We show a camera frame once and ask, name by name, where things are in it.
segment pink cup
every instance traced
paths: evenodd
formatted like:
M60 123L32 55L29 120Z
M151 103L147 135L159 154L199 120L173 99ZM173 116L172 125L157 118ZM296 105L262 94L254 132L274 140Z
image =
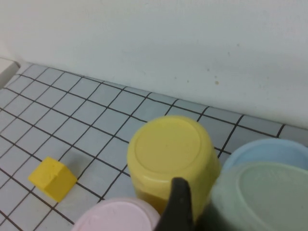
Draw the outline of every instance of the pink cup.
M88 210L71 231L153 231L160 216L137 198L105 200Z

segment yellow cube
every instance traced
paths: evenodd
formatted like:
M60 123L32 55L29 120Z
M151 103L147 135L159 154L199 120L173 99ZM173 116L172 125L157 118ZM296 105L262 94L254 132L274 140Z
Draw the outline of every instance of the yellow cube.
M62 163L46 157L30 174L28 180L57 202L60 202L77 181Z

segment tile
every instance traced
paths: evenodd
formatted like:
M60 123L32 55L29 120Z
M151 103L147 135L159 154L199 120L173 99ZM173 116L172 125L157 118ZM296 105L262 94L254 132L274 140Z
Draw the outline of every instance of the tile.
M104 81L103 84L107 84L107 85L110 85L110 86L112 86L112 87L120 88L120 89L123 89L123 88L126 87L126 86L123 86L123 85L121 85L121 84L112 83L112 82L108 82L108 81Z
M146 90L140 90L137 88L130 88L130 87L126 87L125 91L129 91L138 95L143 95L143 96L147 96L150 92L146 91Z
M13 120L14 116L6 113L5 111L0 111L0 132L6 128Z
M39 75L41 75L45 70L47 69L47 67L45 66L41 66L41 65L32 65L31 67L29 67L24 73L24 76L28 76L31 78L37 78L39 77Z
M12 175L30 156L23 150L13 146L0 161L0 168Z
M6 220L1 226L0 231L18 231L18 229L10 223L8 220Z
M230 132L233 130L234 125L228 124L216 119L202 116L199 123L208 132L212 143L217 148L222 148L225 144Z
M129 168L126 166L126 168L124 169L124 172L126 172L127 174L130 174Z
M188 117L188 118L193 119L193 120L197 120L200 116L197 113L189 112L189 111L177 108L177 107L172 107L167 115L168 116L169 115L176 115L176 116L180 115L180 116Z
M141 128L145 123L134 118L129 118L129 120L124 124L121 130L117 133L117 136L125 141L130 141L135 132Z
M16 74L23 74L31 65L32 63L22 62Z
M99 198L89 191L81 188L79 185L75 185L66 197L56 206L56 209L73 222L76 222L82 214L96 205L98 200Z
M237 123L241 114L230 112L222 109L218 109L215 107L209 107L205 111L204 115L211 116L217 119L225 120L231 123Z
M41 160L47 156L59 160L59 158L70 148L70 146L62 141L50 137L43 146L38 149L35 156Z
M96 122L93 124L103 131L115 134L123 123L127 120L128 116L110 109L107 109Z
M98 78L92 78L92 77L89 77L89 76L84 76L84 78L92 80L92 81L95 81L95 82L98 82L98 83L103 83L104 82L104 80L101 80L101 79L98 79Z
M176 98L166 96L166 95L157 94L157 93L151 93L149 95L149 98L153 99L153 100L160 101L160 102L168 103L168 104L173 104L173 102L176 100Z
M28 191L21 187L14 180L9 180L0 189L0 208L8 215L18 203L27 195Z
M232 134L231 138L228 141L227 146L225 147L225 151L232 153L236 149L238 149L239 147L243 146L248 142L260 139L268 139L268 138L271 137L251 130L247 130L245 128L236 127L234 133Z
M0 171L0 188L9 179L9 177L2 171Z
M88 125L70 118L55 132L54 135L70 144L73 144L82 136L88 127Z
M26 99L22 96L17 96L9 105L6 106L5 110L9 113L18 116L21 114L30 104L31 100Z
M119 96L110 105L111 108L118 111L131 114L143 101L143 97L128 92L121 92Z
M169 105L146 99L135 111L133 116L145 121L150 121L160 116L164 116L169 107Z
M3 130L1 135L12 142L16 142L30 128L31 126L29 124L21 121L20 119L16 119L5 130Z
M17 94L7 89L0 89L0 108L5 108Z
M20 76L14 75L5 85L5 88L8 88L12 83L14 83Z
M83 78L69 92L83 98L88 98L98 85L98 82Z
M0 213L0 224L5 220L5 217Z
M224 165L224 163L226 162L226 160L227 160L229 157L230 157L229 154L224 153L224 152L221 153L221 155L220 155L220 157L219 157L219 159L218 159L219 162L220 162L220 164L221 164L221 166Z
M65 153L60 162L65 164L78 178L92 160L93 157L77 150L76 148L71 148L67 153Z
M17 145L33 154L49 137L50 135L45 132L37 128L31 128L26 135L17 142Z
M22 95L32 100L36 100L47 90L47 88L47 85L34 81L22 92Z
M119 89L101 84L89 99L101 105L108 106L119 92Z
M279 138L296 141L308 146L308 130L302 128L286 125L282 129Z
M36 126L44 131L53 134L66 120L67 116L54 110L50 110Z
M85 103L72 115L87 124L92 124L106 108L90 101Z
M55 211L51 211L36 231L70 231L73 225Z
M77 96L66 94L53 108L68 116L71 116L78 107L84 102L84 99Z
M8 88L16 93L21 93L27 86L33 82L32 79L20 76L14 83L12 83Z
M46 216L50 208L34 195L29 194L26 199L10 215L12 221L21 229L32 231Z
M118 174L119 171L98 160L94 160L78 182L102 196Z
M64 91L56 88L48 88L47 91L37 99L37 102L47 107L53 107L64 95Z
M102 150L98 158L118 169L122 169L126 165L127 148L128 143L113 138Z
M38 188L34 188L34 190L32 192L35 194L35 196L38 196L40 199L42 199L43 201L45 201L46 203L48 203L51 206L55 206L55 204L57 203L55 200L53 200L51 197L47 196L45 193L43 193Z
M55 81L52 86L65 91L69 91L79 80L79 76L70 73L64 73L57 81Z
M28 189L32 189L34 185L28 180L28 176L40 164L40 161L31 157L24 165L14 174L14 178Z
M80 148L81 150L93 156L96 156L110 139L110 135L98 131L95 128L90 128L80 138L80 140L78 140L78 142L75 144L75 147Z
M7 140L5 140L4 138L0 137L0 158L2 157L3 154L5 154L5 152L7 150L9 150L10 147L12 147L13 145L8 142Z
M279 129L281 128L282 124L272 122L269 120L265 119L260 119L256 117L251 117L248 115L243 116L241 119L239 125L247 127L247 128L252 128L256 131L261 131L273 136L276 136Z
M19 118L29 122L30 124L35 124L39 119L41 119L47 112L48 108L33 102L20 116Z
M136 197L130 177L121 174L112 185L104 199L110 199L113 197Z
M59 71L53 68L48 68L43 74L41 74L37 80L48 85L52 85L61 75L63 71Z
M205 105L193 103L193 102L186 101L186 100L178 100L175 102L174 105L185 108L185 109L189 109L191 111L198 112L198 113L202 113L203 110L207 107Z

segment blue cup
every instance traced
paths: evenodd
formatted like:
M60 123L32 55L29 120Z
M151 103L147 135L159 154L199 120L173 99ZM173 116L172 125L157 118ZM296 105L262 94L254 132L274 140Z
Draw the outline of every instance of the blue cup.
M289 140L253 141L235 150L226 160L222 171L252 161L276 162L308 170L308 148Z

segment yellow block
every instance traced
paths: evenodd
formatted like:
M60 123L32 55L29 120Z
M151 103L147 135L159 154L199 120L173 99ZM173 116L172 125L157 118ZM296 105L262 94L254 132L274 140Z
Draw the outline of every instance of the yellow block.
M128 167L137 197L159 213L167 204L172 178L186 179L195 219L221 169L208 133L183 116L164 116L139 129L128 146Z
M64 164L46 157L30 174L28 180L46 195L60 202L74 186L77 178Z

